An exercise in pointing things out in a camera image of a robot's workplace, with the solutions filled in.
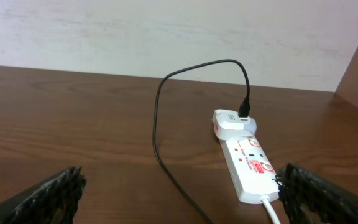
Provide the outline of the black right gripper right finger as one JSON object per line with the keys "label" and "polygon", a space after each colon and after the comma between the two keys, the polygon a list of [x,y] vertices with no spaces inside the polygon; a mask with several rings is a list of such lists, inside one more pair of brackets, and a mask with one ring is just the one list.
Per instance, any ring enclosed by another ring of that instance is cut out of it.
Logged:
{"label": "black right gripper right finger", "polygon": [[275,181],[290,223],[358,224],[358,196],[288,163]]}

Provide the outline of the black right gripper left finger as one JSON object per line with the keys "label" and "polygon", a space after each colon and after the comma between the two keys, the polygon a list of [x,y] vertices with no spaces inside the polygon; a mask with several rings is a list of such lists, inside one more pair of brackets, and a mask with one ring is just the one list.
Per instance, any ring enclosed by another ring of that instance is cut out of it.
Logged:
{"label": "black right gripper left finger", "polygon": [[0,224],[73,224],[86,186],[82,167],[63,169],[0,203]]}

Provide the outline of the white usb charger adapter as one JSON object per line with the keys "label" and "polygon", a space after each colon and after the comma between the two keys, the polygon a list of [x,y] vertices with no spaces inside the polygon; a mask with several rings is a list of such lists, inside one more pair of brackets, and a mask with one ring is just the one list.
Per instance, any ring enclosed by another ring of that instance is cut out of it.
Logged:
{"label": "white usb charger adapter", "polygon": [[251,117],[241,118],[236,111],[218,109],[213,114],[216,137],[223,141],[240,141],[255,136],[257,124]]}

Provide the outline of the white power strip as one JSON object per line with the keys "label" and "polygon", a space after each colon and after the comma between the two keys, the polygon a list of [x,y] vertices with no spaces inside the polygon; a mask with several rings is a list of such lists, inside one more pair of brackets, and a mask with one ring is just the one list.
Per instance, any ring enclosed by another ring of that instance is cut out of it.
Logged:
{"label": "white power strip", "polygon": [[260,204],[278,199],[276,172],[255,137],[220,145],[240,202]]}

